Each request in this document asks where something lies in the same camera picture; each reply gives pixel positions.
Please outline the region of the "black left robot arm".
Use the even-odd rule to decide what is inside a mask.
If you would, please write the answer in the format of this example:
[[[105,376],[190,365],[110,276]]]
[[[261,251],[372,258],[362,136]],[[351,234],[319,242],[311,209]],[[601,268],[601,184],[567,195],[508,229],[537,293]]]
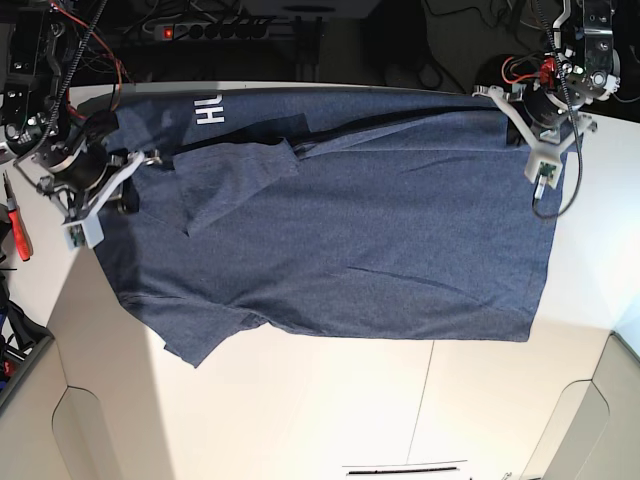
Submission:
[[[620,63],[614,48],[613,1],[562,1],[556,18],[539,1],[530,3],[545,34],[545,50],[509,56],[500,85],[476,85],[473,94],[491,99],[529,146],[524,169],[539,189],[554,188],[561,156],[584,132],[595,131],[580,109],[617,92]]]

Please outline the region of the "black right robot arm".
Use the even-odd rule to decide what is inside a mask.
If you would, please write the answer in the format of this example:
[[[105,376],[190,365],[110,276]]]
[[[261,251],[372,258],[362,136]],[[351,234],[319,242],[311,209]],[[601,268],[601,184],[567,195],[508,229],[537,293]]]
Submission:
[[[63,216],[73,248],[104,239],[104,207],[138,208],[133,174],[159,165],[158,151],[110,153],[128,72],[100,34],[104,1],[4,1],[1,4],[1,161],[10,163]],[[108,105],[83,113],[71,103],[75,74],[103,56],[114,72]]]

